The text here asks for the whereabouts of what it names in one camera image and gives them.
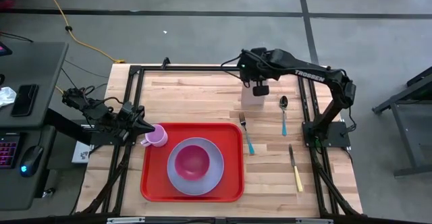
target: yellow cable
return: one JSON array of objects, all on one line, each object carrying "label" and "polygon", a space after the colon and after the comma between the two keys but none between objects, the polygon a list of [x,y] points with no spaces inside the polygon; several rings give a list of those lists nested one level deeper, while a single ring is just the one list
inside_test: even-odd
[{"label": "yellow cable", "polygon": [[64,91],[62,90],[62,89],[60,89],[60,87],[58,87],[58,86],[55,86],[55,89],[57,89],[58,91],[60,91],[60,93],[64,93]]},{"label": "yellow cable", "polygon": [[[65,16],[65,14],[63,13],[63,10],[60,8],[60,5],[58,4],[57,0],[53,0],[53,1],[54,1],[55,5],[57,6],[57,8],[59,9],[61,15],[63,16],[63,19],[65,20],[65,23],[66,23],[66,26],[69,26],[69,27],[70,27],[69,22],[68,22],[68,19],[66,19],[66,16]],[[81,42],[81,41],[79,41],[78,39],[75,38],[74,34],[72,34],[72,29],[71,29],[71,30],[68,30],[68,32],[69,32],[69,35],[70,35],[70,36],[75,40],[75,42],[77,42],[78,44],[80,44],[80,45],[82,45],[82,46],[85,46],[85,47],[88,47],[88,48],[90,48],[90,49],[93,49],[93,50],[95,50],[95,51],[100,52],[101,54],[103,54],[104,56],[106,56],[106,57],[108,57],[110,60],[112,60],[114,63],[126,63],[126,61],[125,61],[124,59],[114,59],[114,58],[112,58],[111,56],[109,56],[108,54],[106,54],[105,52],[103,52],[102,50],[100,50],[100,49],[98,49],[98,48],[96,48],[96,47],[93,47],[93,46],[91,46],[91,45],[88,45],[88,44],[86,44],[86,43],[83,43],[83,42]]]}]

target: plastic tray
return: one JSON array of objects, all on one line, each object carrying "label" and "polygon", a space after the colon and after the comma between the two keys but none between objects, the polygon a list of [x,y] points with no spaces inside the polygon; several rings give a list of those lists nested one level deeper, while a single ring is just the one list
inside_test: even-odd
[{"label": "plastic tray", "polygon": [[[141,194],[161,202],[233,202],[244,190],[242,132],[232,123],[160,123],[168,133],[168,143],[150,146],[144,154]],[[225,170],[219,184],[207,194],[187,196],[176,190],[168,179],[168,156],[181,141],[201,137],[220,149]]]}]

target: rgb keyboard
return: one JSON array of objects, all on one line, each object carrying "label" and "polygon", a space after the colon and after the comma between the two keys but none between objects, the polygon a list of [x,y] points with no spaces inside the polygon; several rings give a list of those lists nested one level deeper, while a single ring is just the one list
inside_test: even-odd
[{"label": "rgb keyboard", "polygon": [[18,158],[20,135],[8,134],[0,136],[0,169],[12,169]]}]

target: tissue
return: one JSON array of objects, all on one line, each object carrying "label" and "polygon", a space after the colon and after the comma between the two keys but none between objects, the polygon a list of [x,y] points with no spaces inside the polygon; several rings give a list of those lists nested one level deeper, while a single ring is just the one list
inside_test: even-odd
[{"label": "tissue", "polygon": [[0,89],[0,107],[9,105],[15,102],[16,92],[10,87]]}]

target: computer mouse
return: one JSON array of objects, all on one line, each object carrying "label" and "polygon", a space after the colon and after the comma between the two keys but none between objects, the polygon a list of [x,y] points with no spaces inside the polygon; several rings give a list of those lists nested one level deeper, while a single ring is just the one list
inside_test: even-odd
[{"label": "computer mouse", "polygon": [[20,163],[20,173],[22,177],[32,177],[39,167],[42,158],[43,147],[31,146],[22,156]]}]

